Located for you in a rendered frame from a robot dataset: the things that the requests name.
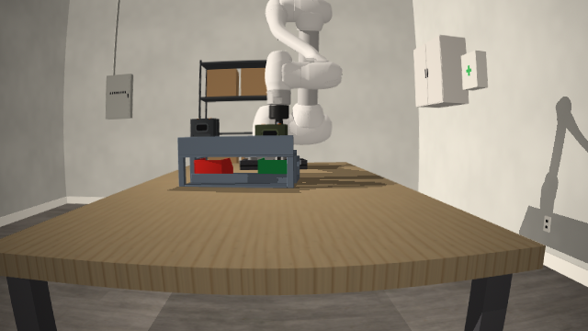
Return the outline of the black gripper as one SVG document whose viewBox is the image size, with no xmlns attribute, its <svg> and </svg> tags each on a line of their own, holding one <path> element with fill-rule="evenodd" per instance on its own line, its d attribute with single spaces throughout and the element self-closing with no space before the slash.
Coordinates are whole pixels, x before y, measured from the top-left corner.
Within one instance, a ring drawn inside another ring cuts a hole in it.
<svg viewBox="0 0 588 331">
<path fill-rule="evenodd" d="M 269 118 L 275 120 L 275 124 L 283 124 L 283 120 L 289 118 L 288 105 L 272 105 L 269 106 Z M 283 160 L 283 157 L 276 157 L 276 160 Z"/>
</svg>

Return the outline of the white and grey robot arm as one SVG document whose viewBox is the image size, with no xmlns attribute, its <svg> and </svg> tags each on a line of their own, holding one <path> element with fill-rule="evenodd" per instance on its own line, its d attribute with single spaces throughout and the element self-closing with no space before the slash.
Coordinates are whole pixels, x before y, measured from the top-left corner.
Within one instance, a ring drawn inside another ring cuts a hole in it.
<svg viewBox="0 0 588 331">
<path fill-rule="evenodd" d="M 268 55 L 265 74 L 267 105 L 290 105 L 290 91 L 298 89 L 298 103 L 283 120 L 296 145 L 322 143 L 332 133 L 332 122 L 323 116 L 318 103 L 318 89 L 336 87 L 342 80 L 340 65 L 319 55 L 319 31 L 331 18 L 332 7 L 324 0 L 269 0 L 266 6 L 271 32 L 297 51 L 302 62 L 292 62 L 287 51 L 273 51 Z M 286 21 L 295 22 L 298 37 L 285 28 Z"/>
</svg>

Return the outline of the red bin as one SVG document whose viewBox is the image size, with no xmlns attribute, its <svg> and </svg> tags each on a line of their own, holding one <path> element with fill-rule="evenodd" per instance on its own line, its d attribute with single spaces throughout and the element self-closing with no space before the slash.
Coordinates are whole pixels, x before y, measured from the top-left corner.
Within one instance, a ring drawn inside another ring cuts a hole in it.
<svg viewBox="0 0 588 331">
<path fill-rule="evenodd" d="M 222 160 L 206 160 L 206 158 L 194 160 L 195 174 L 233 174 L 233 166 L 230 158 Z"/>
</svg>

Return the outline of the green bin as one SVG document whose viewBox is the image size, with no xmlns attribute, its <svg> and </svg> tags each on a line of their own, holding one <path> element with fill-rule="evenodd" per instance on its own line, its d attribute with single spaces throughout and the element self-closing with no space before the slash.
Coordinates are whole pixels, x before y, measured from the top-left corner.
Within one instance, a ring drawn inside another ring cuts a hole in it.
<svg viewBox="0 0 588 331">
<path fill-rule="evenodd" d="M 287 160 L 258 160 L 258 174 L 287 174 Z"/>
</svg>

